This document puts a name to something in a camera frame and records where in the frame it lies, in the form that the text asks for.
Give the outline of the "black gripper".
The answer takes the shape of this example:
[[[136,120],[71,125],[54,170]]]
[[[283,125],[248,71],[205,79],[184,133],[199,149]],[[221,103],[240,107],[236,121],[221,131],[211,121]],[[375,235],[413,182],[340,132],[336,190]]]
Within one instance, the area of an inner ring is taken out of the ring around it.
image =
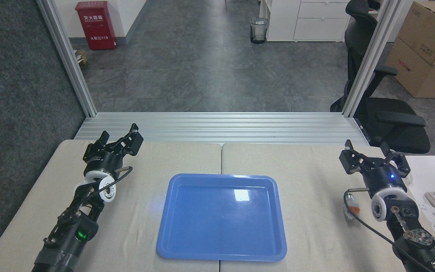
[[[110,137],[107,131],[103,131],[97,141],[87,146],[83,155],[83,161],[87,163],[83,175],[86,176],[88,172],[96,170],[108,172],[113,178],[118,178],[120,174],[116,169],[122,167],[123,157],[135,156],[143,144],[143,137],[138,129],[137,124],[133,123],[128,134],[110,143],[110,153],[102,151]]]
[[[367,166],[364,168],[364,184],[368,188],[370,198],[373,198],[378,191],[388,187],[400,187],[407,192],[407,188],[402,180],[411,171],[406,156],[391,150],[386,142],[380,143],[380,149],[383,155],[385,155],[385,158],[380,162],[381,167],[371,168],[373,166],[372,158],[354,150],[352,142],[350,139],[347,139],[345,141],[345,148],[340,153],[339,160],[346,174],[349,175],[361,172],[361,167]],[[389,165],[390,161],[393,161],[397,168]]]

